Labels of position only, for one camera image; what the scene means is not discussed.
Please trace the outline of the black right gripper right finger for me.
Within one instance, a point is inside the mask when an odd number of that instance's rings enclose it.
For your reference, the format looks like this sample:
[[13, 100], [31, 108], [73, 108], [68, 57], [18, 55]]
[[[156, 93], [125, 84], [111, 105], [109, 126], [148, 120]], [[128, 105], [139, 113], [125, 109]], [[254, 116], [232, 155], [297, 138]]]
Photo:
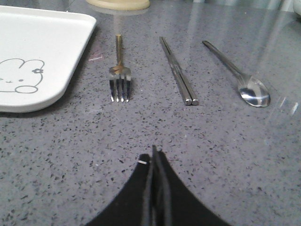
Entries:
[[228, 226], [178, 178], [163, 151], [152, 146], [152, 198], [157, 226]]

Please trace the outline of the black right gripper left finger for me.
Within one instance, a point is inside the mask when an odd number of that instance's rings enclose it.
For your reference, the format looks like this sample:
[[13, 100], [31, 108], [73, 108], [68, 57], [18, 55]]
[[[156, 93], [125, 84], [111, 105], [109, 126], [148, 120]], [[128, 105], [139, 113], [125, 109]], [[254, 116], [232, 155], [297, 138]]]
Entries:
[[88, 226], [139, 226], [143, 215], [143, 192], [150, 168], [150, 156], [141, 154], [138, 163], [113, 201]]

